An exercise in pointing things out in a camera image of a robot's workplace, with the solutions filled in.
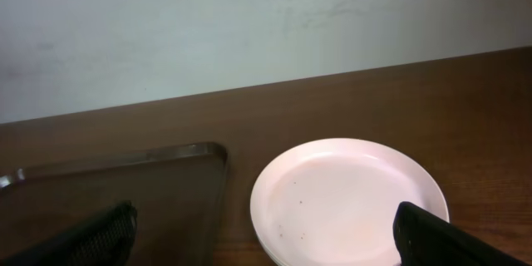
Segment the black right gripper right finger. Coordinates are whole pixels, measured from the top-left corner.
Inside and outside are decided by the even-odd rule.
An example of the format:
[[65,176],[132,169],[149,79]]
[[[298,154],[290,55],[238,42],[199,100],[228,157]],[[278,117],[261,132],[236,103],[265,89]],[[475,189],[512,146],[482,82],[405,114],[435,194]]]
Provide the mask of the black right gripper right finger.
[[401,266],[528,266],[411,202],[399,204],[393,237]]

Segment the white plate top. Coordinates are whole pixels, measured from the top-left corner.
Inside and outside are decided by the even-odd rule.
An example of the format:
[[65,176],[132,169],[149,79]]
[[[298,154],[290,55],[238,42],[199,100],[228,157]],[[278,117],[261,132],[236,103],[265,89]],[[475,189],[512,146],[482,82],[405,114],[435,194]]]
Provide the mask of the white plate top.
[[254,183],[250,216],[277,265],[398,265],[393,220],[403,201],[450,219],[440,186],[413,159],[332,138],[273,159]]

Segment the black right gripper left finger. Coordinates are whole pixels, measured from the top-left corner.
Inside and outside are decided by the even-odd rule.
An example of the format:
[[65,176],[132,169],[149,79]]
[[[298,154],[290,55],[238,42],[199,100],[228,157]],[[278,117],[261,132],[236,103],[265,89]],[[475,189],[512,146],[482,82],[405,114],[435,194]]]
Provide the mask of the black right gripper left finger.
[[1,261],[13,266],[123,266],[136,237],[137,210],[121,202]]

